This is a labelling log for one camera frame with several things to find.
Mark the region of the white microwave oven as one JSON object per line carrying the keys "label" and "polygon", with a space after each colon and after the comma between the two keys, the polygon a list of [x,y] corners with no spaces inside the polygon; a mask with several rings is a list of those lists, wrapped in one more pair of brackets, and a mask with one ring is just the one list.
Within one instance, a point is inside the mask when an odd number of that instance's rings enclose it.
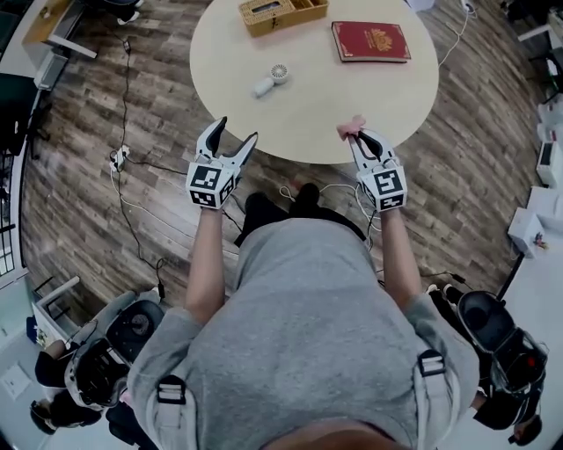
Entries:
{"label": "white microwave oven", "polygon": [[563,150],[557,142],[543,142],[537,160],[537,174],[552,189],[563,187]]}

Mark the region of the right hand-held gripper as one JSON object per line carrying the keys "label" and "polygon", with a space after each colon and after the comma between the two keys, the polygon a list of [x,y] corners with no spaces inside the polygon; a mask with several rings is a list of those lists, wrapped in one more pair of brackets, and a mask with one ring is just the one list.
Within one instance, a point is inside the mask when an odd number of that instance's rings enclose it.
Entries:
{"label": "right hand-held gripper", "polygon": [[347,136],[358,171],[357,181],[378,213],[403,207],[406,176],[393,147],[382,135],[362,129]]}

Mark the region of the white power strip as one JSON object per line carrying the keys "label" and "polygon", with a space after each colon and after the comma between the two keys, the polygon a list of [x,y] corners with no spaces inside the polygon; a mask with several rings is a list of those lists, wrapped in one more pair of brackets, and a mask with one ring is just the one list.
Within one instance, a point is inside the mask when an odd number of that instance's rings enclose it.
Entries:
{"label": "white power strip", "polygon": [[118,150],[112,151],[109,156],[109,166],[111,172],[120,172],[123,169],[128,155],[130,154],[129,146],[123,144]]}

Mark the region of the white cardboard box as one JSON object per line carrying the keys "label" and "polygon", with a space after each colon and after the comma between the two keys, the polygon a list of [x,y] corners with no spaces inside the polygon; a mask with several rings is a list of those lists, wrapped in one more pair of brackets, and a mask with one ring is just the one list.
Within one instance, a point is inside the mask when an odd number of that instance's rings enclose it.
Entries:
{"label": "white cardboard box", "polygon": [[536,244],[536,237],[543,237],[544,232],[544,227],[533,211],[522,207],[516,209],[508,228],[508,236],[526,258],[537,256],[540,247]]}
{"label": "white cardboard box", "polygon": [[563,192],[532,186],[527,208],[537,216],[563,221]]}

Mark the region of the black backpack rig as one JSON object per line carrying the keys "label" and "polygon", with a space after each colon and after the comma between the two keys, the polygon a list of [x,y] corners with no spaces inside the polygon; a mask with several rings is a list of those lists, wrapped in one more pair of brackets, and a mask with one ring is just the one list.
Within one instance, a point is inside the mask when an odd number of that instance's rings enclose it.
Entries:
{"label": "black backpack rig", "polygon": [[119,402],[130,367],[164,317],[161,293],[127,291],[76,334],[65,385],[78,406],[100,411]]}
{"label": "black backpack rig", "polygon": [[479,354],[488,361],[488,380],[495,390],[530,396],[545,379],[547,352],[516,326],[500,301],[485,291],[463,294],[457,317]]}

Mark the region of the black office chair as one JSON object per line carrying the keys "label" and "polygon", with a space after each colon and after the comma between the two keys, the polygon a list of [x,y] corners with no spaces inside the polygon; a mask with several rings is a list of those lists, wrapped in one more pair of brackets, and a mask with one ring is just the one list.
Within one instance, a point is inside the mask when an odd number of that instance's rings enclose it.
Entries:
{"label": "black office chair", "polygon": [[39,137],[48,142],[43,127],[52,104],[31,78],[0,73],[0,153],[19,156]]}

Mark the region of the wicker tissue basket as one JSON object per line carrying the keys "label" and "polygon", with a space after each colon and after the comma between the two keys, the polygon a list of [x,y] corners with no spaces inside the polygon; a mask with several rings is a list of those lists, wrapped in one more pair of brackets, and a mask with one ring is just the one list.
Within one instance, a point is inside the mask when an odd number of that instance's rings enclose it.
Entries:
{"label": "wicker tissue basket", "polygon": [[253,38],[326,16],[328,0],[248,0],[238,6]]}

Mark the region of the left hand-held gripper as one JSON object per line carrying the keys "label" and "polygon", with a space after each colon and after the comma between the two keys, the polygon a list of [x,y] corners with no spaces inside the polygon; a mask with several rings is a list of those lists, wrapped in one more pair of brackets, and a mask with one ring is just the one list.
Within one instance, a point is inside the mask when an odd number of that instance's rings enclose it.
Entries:
{"label": "left hand-held gripper", "polygon": [[259,133],[250,134],[237,150],[215,157],[227,117],[214,121],[198,137],[196,158],[186,176],[186,191],[193,205],[221,209],[232,195],[243,167],[256,148]]}

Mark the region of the black railing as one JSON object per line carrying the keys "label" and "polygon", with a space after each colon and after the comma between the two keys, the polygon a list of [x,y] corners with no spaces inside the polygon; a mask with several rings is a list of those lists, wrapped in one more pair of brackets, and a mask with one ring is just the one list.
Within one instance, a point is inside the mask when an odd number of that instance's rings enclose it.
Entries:
{"label": "black railing", "polygon": [[0,277],[23,268],[20,212],[22,172],[26,155],[9,151],[0,155]]}

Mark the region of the person's grey shirt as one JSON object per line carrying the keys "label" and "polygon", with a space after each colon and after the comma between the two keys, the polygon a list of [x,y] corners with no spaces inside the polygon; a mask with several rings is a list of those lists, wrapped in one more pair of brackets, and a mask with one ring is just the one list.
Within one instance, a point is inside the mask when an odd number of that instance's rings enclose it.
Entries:
{"label": "person's grey shirt", "polygon": [[204,325],[169,309],[131,367],[132,408],[158,450],[260,450],[324,419],[432,450],[469,409],[475,351],[426,294],[406,316],[349,229],[261,227],[236,282]]}

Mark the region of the pink knitted cloth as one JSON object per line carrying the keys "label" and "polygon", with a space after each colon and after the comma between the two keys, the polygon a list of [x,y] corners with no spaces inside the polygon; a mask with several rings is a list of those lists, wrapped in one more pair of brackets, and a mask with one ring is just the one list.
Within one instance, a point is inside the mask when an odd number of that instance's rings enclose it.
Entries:
{"label": "pink knitted cloth", "polygon": [[361,115],[355,115],[349,122],[338,125],[336,127],[337,133],[342,141],[345,141],[349,136],[358,136],[364,129],[366,120]]}

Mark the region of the white handheld mini fan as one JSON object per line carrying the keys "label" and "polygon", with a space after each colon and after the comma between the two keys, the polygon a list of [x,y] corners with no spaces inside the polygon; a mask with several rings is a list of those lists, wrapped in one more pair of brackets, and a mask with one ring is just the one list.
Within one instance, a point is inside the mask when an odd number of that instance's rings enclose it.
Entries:
{"label": "white handheld mini fan", "polygon": [[252,89],[255,98],[262,98],[275,86],[282,85],[289,80],[289,69],[284,64],[275,64],[268,72],[266,78],[256,83]]}

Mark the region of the person's right forearm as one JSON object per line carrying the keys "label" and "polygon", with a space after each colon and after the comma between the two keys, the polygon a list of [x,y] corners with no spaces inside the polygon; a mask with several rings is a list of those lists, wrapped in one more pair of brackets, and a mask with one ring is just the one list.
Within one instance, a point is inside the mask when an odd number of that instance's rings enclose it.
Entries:
{"label": "person's right forearm", "polygon": [[384,211],[380,214],[380,219],[384,287],[407,316],[412,301],[423,294],[420,271],[400,211]]}

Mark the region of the person's left forearm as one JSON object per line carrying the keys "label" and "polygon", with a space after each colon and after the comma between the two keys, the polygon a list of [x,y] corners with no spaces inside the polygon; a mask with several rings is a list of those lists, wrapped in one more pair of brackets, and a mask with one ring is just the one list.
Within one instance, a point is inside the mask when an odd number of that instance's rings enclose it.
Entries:
{"label": "person's left forearm", "polygon": [[224,300],[223,212],[203,208],[192,248],[185,308],[204,325]]}

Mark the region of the red hardcover book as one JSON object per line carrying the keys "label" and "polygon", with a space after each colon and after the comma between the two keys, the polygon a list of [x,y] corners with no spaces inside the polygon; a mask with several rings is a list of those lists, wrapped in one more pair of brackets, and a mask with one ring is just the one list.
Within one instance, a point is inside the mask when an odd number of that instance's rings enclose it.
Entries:
{"label": "red hardcover book", "polygon": [[332,32],[340,61],[407,63],[411,53],[396,24],[334,21]]}

